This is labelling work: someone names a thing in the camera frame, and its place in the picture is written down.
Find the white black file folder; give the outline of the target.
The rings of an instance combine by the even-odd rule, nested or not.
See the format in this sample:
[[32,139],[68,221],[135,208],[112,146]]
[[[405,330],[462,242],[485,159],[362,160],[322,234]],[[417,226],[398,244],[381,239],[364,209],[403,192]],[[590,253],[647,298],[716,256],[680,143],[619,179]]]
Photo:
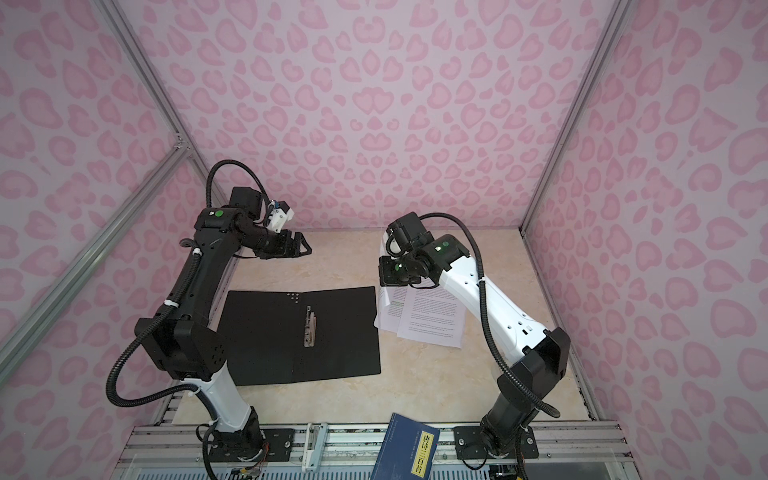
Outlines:
[[238,386],[381,373],[373,286],[310,292],[230,291],[217,332]]

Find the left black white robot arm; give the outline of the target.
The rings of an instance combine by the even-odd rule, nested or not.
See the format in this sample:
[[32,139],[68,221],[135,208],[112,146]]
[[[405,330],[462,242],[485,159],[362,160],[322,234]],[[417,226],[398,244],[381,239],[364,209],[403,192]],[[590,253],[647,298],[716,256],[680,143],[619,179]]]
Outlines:
[[235,187],[227,205],[204,208],[193,237],[183,243],[190,253],[169,297],[135,327],[155,365],[207,410],[211,420],[201,436],[207,456],[218,452],[230,460],[260,461],[267,455],[258,415],[229,373],[225,340],[209,325],[226,270],[241,249],[263,260],[312,252],[301,233],[258,224],[265,198],[253,188]]

